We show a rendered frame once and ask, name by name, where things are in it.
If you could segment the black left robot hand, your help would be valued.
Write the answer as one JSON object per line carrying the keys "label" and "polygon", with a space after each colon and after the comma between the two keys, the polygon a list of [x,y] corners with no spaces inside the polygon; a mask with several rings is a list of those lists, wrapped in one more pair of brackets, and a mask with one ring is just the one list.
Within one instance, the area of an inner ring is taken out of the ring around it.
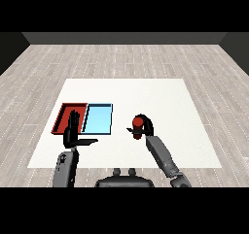
{"label": "black left robot hand", "polygon": [[75,110],[72,110],[69,115],[68,126],[63,133],[63,145],[67,149],[75,148],[77,146],[89,146],[97,142],[97,139],[78,138],[79,119],[80,114]]}

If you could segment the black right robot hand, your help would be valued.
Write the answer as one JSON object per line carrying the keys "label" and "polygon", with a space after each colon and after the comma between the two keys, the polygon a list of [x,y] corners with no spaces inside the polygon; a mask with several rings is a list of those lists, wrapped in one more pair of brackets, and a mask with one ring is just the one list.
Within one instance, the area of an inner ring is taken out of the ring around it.
{"label": "black right robot hand", "polygon": [[145,134],[146,136],[153,136],[154,135],[154,126],[152,121],[146,117],[145,115],[139,114],[137,117],[141,117],[144,120],[143,128],[141,130],[134,130],[133,126],[128,128],[128,131],[134,134]]}

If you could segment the red can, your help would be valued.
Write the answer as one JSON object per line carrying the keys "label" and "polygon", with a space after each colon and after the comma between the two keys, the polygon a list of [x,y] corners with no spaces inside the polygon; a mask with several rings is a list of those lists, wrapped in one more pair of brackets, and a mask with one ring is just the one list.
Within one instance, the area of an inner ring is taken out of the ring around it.
{"label": "red can", "polygon": [[[132,126],[134,130],[141,130],[143,128],[144,120],[141,117],[135,117],[132,121]],[[139,140],[142,137],[141,134],[134,134],[133,138]]]}

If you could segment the red shallow open box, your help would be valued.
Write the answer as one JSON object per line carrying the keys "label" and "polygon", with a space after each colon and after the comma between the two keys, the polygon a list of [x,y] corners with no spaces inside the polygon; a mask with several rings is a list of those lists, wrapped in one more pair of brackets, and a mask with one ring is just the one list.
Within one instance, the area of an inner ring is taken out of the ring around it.
{"label": "red shallow open box", "polygon": [[72,111],[75,111],[80,115],[78,133],[82,134],[82,125],[87,106],[87,103],[63,103],[53,125],[52,134],[62,135],[64,133],[65,128],[68,126],[68,120]]}

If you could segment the light blue shallow open box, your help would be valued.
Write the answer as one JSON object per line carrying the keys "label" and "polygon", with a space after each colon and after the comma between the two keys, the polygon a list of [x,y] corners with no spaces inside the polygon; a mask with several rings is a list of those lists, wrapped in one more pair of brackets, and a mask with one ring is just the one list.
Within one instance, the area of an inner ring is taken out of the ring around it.
{"label": "light blue shallow open box", "polygon": [[83,135],[110,135],[113,105],[111,103],[89,103],[81,133]]}

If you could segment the dark grey robot body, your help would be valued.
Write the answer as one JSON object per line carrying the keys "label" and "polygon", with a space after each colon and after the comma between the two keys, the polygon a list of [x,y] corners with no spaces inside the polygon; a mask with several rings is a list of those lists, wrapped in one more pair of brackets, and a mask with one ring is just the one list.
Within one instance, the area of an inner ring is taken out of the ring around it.
{"label": "dark grey robot body", "polygon": [[151,180],[138,177],[134,168],[128,169],[128,175],[122,176],[121,169],[115,168],[113,175],[98,180],[95,187],[154,187]]}

